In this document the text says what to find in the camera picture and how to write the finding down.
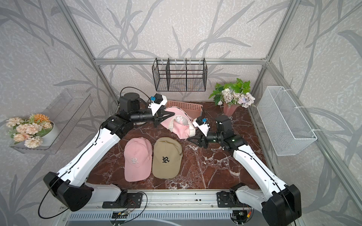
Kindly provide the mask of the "pink baseball cap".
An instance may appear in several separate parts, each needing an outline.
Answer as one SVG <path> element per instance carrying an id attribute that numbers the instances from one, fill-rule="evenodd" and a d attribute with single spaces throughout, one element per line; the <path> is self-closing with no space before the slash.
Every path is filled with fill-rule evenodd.
<path id="1" fill-rule="evenodd" d="M 127 182 L 147 179 L 152 169 L 152 144 L 143 137 L 132 138 L 124 148 L 124 178 Z"/>
<path id="2" fill-rule="evenodd" d="M 165 111 L 174 113 L 173 116 L 161 122 L 161 125 L 177 135 L 179 139 L 187 139 L 196 135 L 192 119 L 179 107 L 168 107 Z"/>

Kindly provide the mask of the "beige baseball cap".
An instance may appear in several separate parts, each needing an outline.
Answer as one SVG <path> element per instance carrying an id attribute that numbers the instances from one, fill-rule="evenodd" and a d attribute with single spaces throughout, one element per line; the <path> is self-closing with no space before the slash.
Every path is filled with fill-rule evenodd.
<path id="1" fill-rule="evenodd" d="M 181 144 L 169 137 L 159 138 L 153 149 L 152 173 L 158 179 L 175 178 L 181 168 L 183 149 Z"/>

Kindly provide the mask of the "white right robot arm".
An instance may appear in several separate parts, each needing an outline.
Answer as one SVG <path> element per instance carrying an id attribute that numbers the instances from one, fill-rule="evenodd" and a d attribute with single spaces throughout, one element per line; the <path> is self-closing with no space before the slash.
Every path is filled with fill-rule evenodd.
<path id="1" fill-rule="evenodd" d="M 216 131 L 211 131 L 207 120 L 199 117 L 193 126 L 200 133 L 187 140 L 199 147 L 208 148 L 210 143 L 218 143 L 238 161 L 258 184 L 255 191 L 240 183 L 228 192 L 217 194 L 218 207 L 249 208 L 251 212 L 262 213 L 270 226 L 288 226 L 301 217 L 301 193 L 295 185 L 287 185 L 279 179 L 254 153 L 251 146 L 240 135 L 234 133 L 231 120 L 225 116 L 216 119 Z"/>

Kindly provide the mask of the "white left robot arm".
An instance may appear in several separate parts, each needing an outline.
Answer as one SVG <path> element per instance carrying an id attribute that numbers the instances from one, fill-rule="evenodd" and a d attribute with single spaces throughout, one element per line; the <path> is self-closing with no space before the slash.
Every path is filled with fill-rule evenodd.
<path id="1" fill-rule="evenodd" d="M 87 183 L 89 173 L 103 156 L 117 144 L 137 123 L 151 121 L 154 126 L 174 115 L 165 110 L 167 97 L 155 94 L 146 109 L 140 108 L 140 97 L 127 93 L 120 97 L 120 112 L 107 118 L 95 137 L 65 167 L 47 173 L 43 181 L 49 192 L 70 211 L 78 211 L 89 203 L 117 202 L 122 189 L 117 185 Z"/>

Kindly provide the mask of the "pink perforated plastic basket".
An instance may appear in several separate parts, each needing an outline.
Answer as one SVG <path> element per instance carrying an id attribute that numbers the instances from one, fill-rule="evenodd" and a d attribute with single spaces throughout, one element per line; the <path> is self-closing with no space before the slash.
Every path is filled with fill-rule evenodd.
<path id="1" fill-rule="evenodd" d="M 192 120 L 202 115 L 203 106 L 195 103 L 181 102 L 169 100 L 166 107 L 179 107 L 182 109 Z"/>

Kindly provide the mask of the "pink glass vase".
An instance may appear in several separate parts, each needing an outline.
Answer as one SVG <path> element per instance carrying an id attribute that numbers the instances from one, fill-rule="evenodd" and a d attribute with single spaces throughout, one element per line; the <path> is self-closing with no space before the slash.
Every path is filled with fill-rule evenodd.
<path id="1" fill-rule="evenodd" d="M 224 103 L 223 114 L 228 117 L 231 117 L 235 113 L 235 111 L 237 110 L 238 107 L 239 107 L 239 105 L 229 105 L 229 104 Z"/>

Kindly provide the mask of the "artificial flower bouquet green leaves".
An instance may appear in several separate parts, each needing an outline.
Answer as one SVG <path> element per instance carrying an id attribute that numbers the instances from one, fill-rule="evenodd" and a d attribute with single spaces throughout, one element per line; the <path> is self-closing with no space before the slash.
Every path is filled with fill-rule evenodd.
<path id="1" fill-rule="evenodd" d="M 255 97 L 252 96 L 250 92 L 251 82 L 244 82 L 237 78 L 236 82 L 226 83 L 224 85 L 217 83 L 209 99 L 212 99 L 215 105 L 222 107 L 235 105 L 249 108 L 250 106 L 255 106 Z"/>

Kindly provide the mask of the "aluminium back crossbar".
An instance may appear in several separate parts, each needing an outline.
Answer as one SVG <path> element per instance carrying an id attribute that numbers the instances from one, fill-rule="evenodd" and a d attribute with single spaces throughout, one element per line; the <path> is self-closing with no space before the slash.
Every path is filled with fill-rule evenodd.
<path id="1" fill-rule="evenodd" d="M 203 60 L 208 65 L 265 65 L 266 59 L 264 58 L 203 58 L 203 59 L 169 59 L 171 65 L 200 65 Z M 162 65 L 166 65 L 168 59 L 156 58 L 98 58 L 94 62 L 96 65 L 152 65 L 157 62 Z"/>

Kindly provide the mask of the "white pot peach flowers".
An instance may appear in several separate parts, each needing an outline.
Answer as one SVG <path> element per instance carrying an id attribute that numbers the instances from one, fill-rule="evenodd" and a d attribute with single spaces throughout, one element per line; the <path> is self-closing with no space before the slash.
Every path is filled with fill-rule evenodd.
<path id="1" fill-rule="evenodd" d="M 12 117 L 5 121 L 5 125 L 14 145 L 23 144 L 30 149 L 49 147 L 60 135 L 55 122 L 44 114 L 33 114 L 27 119 Z"/>

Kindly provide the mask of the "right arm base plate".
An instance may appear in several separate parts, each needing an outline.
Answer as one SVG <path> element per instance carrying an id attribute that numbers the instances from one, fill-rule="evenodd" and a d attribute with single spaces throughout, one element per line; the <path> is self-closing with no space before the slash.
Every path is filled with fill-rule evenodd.
<path id="1" fill-rule="evenodd" d="M 234 192 L 220 191 L 216 193 L 216 196 L 219 208 L 242 207 L 251 209 L 249 205 L 241 203 Z"/>

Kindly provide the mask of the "aluminium front rail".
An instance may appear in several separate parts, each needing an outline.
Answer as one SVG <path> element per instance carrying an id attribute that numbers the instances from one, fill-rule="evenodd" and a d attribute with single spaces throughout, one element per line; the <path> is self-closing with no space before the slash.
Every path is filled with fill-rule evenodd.
<path id="1" fill-rule="evenodd" d="M 124 193 L 143 193 L 141 206 L 148 208 L 191 208 L 204 206 L 206 208 L 218 208 L 216 193 L 220 191 L 205 190 L 205 191 L 121 191 Z M 294 186 L 289 186 L 280 192 L 273 191 L 271 197 L 263 195 L 260 191 L 255 191 L 247 186 L 242 186 L 238 189 L 232 188 L 226 192 L 234 192 L 237 199 L 241 203 L 249 205 L 257 211 L 296 211 L 301 209 L 301 195 L 299 190 Z M 111 202 L 110 194 L 106 193 L 103 198 L 97 198 L 94 191 L 70 191 L 57 192 L 55 196 L 62 204 L 68 207 L 71 211 L 79 211 L 80 209 L 91 204 L 103 205 L 104 202 Z"/>

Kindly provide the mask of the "white mesh wall basket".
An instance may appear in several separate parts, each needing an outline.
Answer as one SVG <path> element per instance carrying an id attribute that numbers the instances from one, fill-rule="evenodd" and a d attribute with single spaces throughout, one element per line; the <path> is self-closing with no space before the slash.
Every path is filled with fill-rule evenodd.
<path id="1" fill-rule="evenodd" d="M 317 140 L 284 87 L 266 87 L 257 110 L 277 156 L 297 155 Z"/>

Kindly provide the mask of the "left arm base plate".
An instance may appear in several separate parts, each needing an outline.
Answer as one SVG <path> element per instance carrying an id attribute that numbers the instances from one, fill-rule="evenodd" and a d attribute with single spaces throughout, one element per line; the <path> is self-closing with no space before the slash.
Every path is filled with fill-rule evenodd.
<path id="1" fill-rule="evenodd" d="M 142 203 L 143 193 L 124 193 L 114 202 L 104 202 L 104 209 L 139 209 Z"/>

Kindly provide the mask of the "clear acrylic wall shelf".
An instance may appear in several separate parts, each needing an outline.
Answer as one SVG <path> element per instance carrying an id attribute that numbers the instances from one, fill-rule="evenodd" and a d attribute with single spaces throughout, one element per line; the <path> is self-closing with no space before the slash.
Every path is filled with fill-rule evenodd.
<path id="1" fill-rule="evenodd" d="M 37 148 L 27 148 L 23 143 L 10 147 L 31 154 L 55 154 L 65 142 L 71 131 L 91 105 L 93 99 L 88 92 L 65 89 L 42 112 L 54 123 L 54 129 L 43 138 L 43 143 Z"/>

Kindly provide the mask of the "aluminium frame corner post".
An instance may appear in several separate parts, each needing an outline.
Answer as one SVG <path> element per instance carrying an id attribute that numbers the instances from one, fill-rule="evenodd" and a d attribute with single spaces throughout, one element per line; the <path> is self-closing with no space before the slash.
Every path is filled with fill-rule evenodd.
<path id="1" fill-rule="evenodd" d="M 286 10 L 286 14 L 281 22 L 281 25 L 278 29 L 278 32 L 272 42 L 272 45 L 271 45 L 271 48 L 269 50 L 269 52 L 267 53 L 266 57 L 264 58 L 264 64 L 262 65 L 262 68 L 261 68 L 261 71 L 257 77 L 257 80 L 251 90 L 251 93 L 252 94 L 255 94 L 258 86 L 260 85 L 260 83 L 262 82 L 262 79 L 263 79 L 263 76 L 265 74 L 265 71 L 266 71 L 266 68 L 267 68 L 267 65 L 269 63 L 271 63 L 272 61 L 272 57 L 274 56 L 276 50 L 278 49 L 278 46 L 280 45 L 281 41 L 282 41 L 282 38 L 290 24 L 290 22 L 292 21 L 292 18 L 294 17 L 296 11 L 297 11 L 297 8 L 300 4 L 301 0 L 291 0 L 289 5 L 288 5 L 288 8 Z"/>

